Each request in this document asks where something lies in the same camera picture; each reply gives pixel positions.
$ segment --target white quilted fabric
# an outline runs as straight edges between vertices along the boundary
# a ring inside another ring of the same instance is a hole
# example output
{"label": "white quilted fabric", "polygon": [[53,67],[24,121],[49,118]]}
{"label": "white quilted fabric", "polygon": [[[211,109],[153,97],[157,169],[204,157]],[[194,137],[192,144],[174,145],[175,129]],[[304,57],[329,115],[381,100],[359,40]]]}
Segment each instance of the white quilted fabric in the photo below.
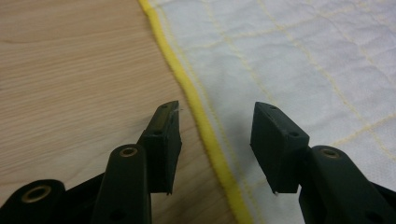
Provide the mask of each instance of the white quilted fabric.
{"label": "white quilted fabric", "polygon": [[248,211],[251,220],[235,211],[240,222],[304,222],[298,195],[275,196],[249,147],[256,101],[282,109],[311,147],[344,150],[369,180],[396,190],[395,1],[148,0],[150,10],[232,174],[237,193],[209,147],[227,196],[242,198],[232,208]]}

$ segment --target yellow border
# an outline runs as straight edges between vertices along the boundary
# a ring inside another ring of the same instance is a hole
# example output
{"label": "yellow border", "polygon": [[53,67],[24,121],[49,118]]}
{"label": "yellow border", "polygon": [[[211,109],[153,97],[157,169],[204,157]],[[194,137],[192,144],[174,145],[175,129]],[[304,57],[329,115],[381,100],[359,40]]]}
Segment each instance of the yellow border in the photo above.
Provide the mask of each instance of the yellow border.
{"label": "yellow border", "polygon": [[219,142],[216,138],[215,132],[211,128],[210,121],[206,116],[204,107],[200,101],[199,94],[191,83],[189,77],[183,69],[183,65],[173,52],[171,46],[167,43],[163,29],[161,26],[160,18],[157,11],[149,4],[149,0],[139,0],[143,10],[148,15],[151,27],[154,31],[155,38],[163,52],[163,55],[175,73],[177,81],[180,83],[184,90],[192,114],[198,124],[198,130],[204,141],[206,152],[218,176],[219,182],[223,186],[229,205],[233,210],[236,220],[239,223],[253,223],[252,216],[250,215],[239,187],[233,177],[228,163],[221,152]]}

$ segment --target wooden table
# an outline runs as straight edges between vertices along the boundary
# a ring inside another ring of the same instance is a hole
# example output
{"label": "wooden table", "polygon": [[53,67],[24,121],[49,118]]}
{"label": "wooden table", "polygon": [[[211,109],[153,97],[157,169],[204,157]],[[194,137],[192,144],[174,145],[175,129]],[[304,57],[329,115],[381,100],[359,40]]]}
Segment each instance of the wooden table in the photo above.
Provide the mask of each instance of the wooden table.
{"label": "wooden table", "polygon": [[172,196],[154,223],[235,223],[182,89],[135,0],[0,1],[0,204],[53,178],[67,189],[135,143],[157,106],[180,101]]}

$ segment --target quilted cloth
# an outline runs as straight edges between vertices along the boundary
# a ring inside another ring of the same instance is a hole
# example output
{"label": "quilted cloth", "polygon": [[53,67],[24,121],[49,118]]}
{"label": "quilted cloth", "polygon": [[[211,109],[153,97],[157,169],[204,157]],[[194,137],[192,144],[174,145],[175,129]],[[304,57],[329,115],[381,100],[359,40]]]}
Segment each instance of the quilted cloth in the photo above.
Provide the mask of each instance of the quilted cloth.
{"label": "quilted cloth", "polygon": [[303,223],[249,146],[255,102],[396,190],[396,2],[140,0],[240,223]]}

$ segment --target yellow trim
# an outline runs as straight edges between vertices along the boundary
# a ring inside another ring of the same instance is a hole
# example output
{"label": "yellow trim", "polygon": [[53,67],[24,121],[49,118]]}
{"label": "yellow trim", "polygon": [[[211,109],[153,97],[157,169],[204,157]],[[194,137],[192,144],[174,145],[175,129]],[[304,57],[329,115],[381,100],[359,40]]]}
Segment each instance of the yellow trim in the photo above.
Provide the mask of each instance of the yellow trim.
{"label": "yellow trim", "polygon": [[180,83],[187,96],[192,114],[198,124],[198,130],[204,141],[206,152],[209,155],[209,159],[217,174],[219,182],[225,190],[229,205],[233,210],[236,220],[239,223],[253,223],[253,218],[247,209],[236,180],[221,152],[219,142],[212,129],[209,118],[206,116],[198,91],[194,88],[194,85],[183,69],[183,65],[173,52],[171,46],[167,43],[161,26],[161,20],[156,10],[149,4],[149,0],[139,0],[139,3],[148,15],[155,38],[157,39],[166,61],[168,61],[175,73],[177,81]]}

